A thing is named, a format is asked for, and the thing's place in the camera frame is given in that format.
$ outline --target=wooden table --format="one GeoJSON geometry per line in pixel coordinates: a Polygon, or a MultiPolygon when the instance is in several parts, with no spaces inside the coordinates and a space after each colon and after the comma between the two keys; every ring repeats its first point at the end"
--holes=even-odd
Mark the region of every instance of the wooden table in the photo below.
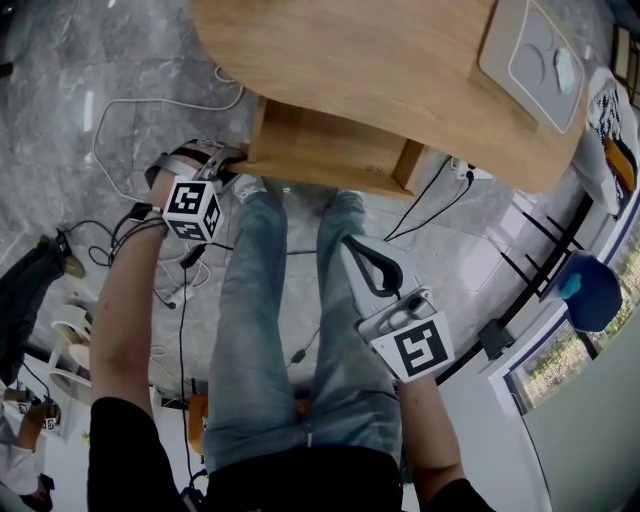
{"type": "Polygon", "coordinates": [[[193,0],[202,44],[261,96],[235,170],[403,197],[423,148],[528,193],[584,128],[539,125],[478,68],[494,0],[193,0]]]}

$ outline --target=person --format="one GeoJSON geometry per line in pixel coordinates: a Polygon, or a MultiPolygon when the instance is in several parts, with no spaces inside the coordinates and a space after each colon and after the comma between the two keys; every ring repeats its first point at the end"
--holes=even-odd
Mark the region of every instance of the person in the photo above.
{"type": "Polygon", "coordinates": [[[34,401],[33,392],[8,386],[18,378],[49,286],[64,274],[82,279],[85,272],[59,232],[56,238],[40,237],[36,247],[0,278],[0,482],[33,510],[45,512],[53,508],[54,485],[51,478],[39,474],[35,451],[45,418],[56,418],[58,408],[51,402],[34,405],[16,435],[5,417],[4,402],[34,401]]]}
{"type": "MultiPolygon", "coordinates": [[[[147,201],[163,207],[173,179],[162,170],[147,201]]],[[[355,330],[359,317],[338,248],[346,235],[363,233],[362,198],[337,192],[318,231],[320,348],[310,411],[300,417],[278,329],[286,215],[259,178],[241,177],[234,194],[243,213],[210,366],[203,510],[399,511],[402,438],[423,510],[490,510],[465,480],[435,381],[422,378],[396,393],[389,372],[355,330]]],[[[147,229],[126,242],[94,317],[91,511],[124,504],[127,510],[186,510],[153,422],[148,387],[152,288],[165,233],[147,229]]]]}
{"type": "Polygon", "coordinates": [[[0,278],[0,380],[18,378],[29,337],[49,286],[64,274],[82,279],[84,267],[62,233],[40,241],[0,278]]]}
{"type": "Polygon", "coordinates": [[[7,388],[0,382],[0,482],[20,495],[33,510],[48,512],[53,508],[53,480],[37,469],[36,444],[45,418],[55,418],[58,408],[50,402],[32,406],[22,418],[18,435],[5,416],[4,402],[32,403],[30,390],[7,388]]]}

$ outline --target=light blue jeans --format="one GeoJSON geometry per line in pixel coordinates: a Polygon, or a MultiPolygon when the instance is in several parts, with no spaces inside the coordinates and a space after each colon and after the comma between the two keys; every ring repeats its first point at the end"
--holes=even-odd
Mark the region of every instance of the light blue jeans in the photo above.
{"type": "Polygon", "coordinates": [[[282,354],[278,314],[287,219],[261,192],[244,206],[220,300],[202,437],[207,471],[293,448],[349,445],[400,458],[400,407],[389,372],[357,333],[359,319],[340,259],[340,240],[362,234],[356,194],[340,194],[318,232],[322,304],[311,412],[300,418],[282,354]]]}

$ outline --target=white shirt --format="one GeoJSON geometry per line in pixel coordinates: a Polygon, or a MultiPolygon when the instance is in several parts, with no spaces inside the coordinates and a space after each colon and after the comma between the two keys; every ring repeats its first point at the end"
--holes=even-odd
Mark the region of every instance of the white shirt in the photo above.
{"type": "Polygon", "coordinates": [[[4,393],[0,381],[0,482],[16,494],[24,496],[38,490],[40,473],[34,452],[16,446],[17,437],[4,415],[4,393]]]}

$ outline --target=white cube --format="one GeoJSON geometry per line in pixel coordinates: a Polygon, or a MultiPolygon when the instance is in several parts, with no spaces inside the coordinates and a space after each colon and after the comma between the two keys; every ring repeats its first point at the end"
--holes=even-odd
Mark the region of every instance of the white cube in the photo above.
{"type": "Polygon", "coordinates": [[[213,242],[224,215],[210,181],[188,181],[176,176],[162,217],[178,238],[213,242]]]}

